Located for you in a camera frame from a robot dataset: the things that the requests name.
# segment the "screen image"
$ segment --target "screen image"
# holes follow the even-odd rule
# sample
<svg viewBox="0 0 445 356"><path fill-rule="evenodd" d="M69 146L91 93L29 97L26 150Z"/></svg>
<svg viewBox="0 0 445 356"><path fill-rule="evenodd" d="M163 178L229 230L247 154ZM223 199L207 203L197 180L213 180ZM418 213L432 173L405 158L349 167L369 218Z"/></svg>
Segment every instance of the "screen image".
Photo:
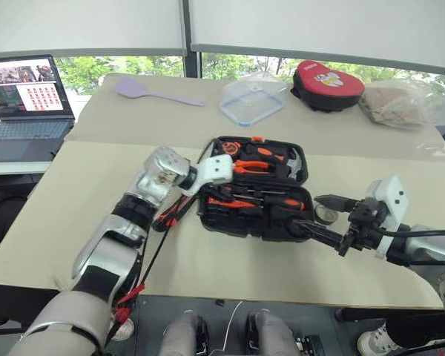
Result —
<svg viewBox="0 0 445 356"><path fill-rule="evenodd" d="M0 115L62 110L48 59L0 62Z"/></svg>

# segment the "white sneaker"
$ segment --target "white sneaker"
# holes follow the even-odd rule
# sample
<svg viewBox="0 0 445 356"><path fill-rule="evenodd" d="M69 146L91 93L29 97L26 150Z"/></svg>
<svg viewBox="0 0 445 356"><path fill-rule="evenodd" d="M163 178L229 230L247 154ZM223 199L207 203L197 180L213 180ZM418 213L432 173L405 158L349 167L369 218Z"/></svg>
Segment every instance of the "white sneaker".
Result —
<svg viewBox="0 0 445 356"><path fill-rule="evenodd" d="M116 334L112 337L112 341L123 341L127 340L134 334L135 324L131 319L127 319L125 323L117 330Z"/></svg>
<svg viewBox="0 0 445 356"><path fill-rule="evenodd" d="M357 350L362 356L384 356L400 346L387 334L386 324L373 332L365 332L357 339Z"/></svg>

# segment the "laptop screen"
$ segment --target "laptop screen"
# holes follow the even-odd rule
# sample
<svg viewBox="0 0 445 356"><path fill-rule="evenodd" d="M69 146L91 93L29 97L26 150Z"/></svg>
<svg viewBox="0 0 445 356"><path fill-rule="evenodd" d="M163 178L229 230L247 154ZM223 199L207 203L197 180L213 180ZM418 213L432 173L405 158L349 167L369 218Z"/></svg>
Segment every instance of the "laptop screen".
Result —
<svg viewBox="0 0 445 356"><path fill-rule="evenodd" d="M0 59L0 119L72 115L53 57Z"/></svg>

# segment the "clear plastic lid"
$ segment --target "clear plastic lid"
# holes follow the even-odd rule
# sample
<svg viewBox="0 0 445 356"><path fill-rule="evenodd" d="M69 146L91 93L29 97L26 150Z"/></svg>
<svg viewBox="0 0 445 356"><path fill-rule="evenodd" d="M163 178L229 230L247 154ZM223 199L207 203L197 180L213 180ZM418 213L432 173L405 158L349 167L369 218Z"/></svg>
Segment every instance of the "clear plastic lid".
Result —
<svg viewBox="0 0 445 356"><path fill-rule="evenodd" d="M270 73L257 72L226 85L221 111L240 126L251 126L285 105L287 84Z"/></svg>

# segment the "plastic bag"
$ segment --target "plastic bag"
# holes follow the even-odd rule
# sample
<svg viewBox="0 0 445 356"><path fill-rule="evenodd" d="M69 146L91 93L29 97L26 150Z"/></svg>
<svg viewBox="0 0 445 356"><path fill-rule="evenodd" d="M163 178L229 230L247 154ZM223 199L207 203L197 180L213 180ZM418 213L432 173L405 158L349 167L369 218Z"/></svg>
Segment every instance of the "plastic bag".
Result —
<svg viewBox="0 0 445 356"><path fill-rule="evenodd" d="M417 80L369 83L359 106L373 122L395 128L445 125L445 96L435 94L427 83Z"/></svg>

